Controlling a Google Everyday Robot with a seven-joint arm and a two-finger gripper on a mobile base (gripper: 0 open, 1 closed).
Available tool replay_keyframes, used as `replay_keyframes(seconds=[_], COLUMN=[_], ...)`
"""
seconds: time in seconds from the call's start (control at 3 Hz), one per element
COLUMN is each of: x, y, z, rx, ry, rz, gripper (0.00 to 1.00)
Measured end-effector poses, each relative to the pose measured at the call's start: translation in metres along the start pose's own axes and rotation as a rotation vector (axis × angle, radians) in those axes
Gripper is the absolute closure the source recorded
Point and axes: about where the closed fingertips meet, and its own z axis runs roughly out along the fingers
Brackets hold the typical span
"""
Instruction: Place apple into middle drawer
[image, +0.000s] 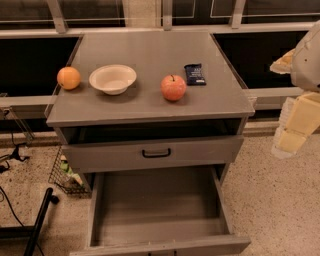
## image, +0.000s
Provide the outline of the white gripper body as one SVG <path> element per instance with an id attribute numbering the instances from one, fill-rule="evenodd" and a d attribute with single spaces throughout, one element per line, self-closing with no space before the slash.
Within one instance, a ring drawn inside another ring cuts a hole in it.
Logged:
<path id="1" fill-rule="evenodd" d="M 320 91 L 320 21 L 317 21 L 295 47 L 291 82 L 305 91 Z"/>

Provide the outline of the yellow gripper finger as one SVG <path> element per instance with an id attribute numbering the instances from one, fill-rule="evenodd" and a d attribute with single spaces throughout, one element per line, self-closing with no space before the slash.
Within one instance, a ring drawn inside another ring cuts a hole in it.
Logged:
<path id="1" fill-rule="evenodd" d="M 289 74 L 291 70 L 292 57 L 295 50 L 292 49 L 277 59 L 270 66 L 270 70 L 277 74 Z"/>
<path id="2" fill-rule="evenodd" d="M 284 102 L 271 152 L 279 159 L 295 155 L 320 127 L 320 94 L 306 92 Z"/>

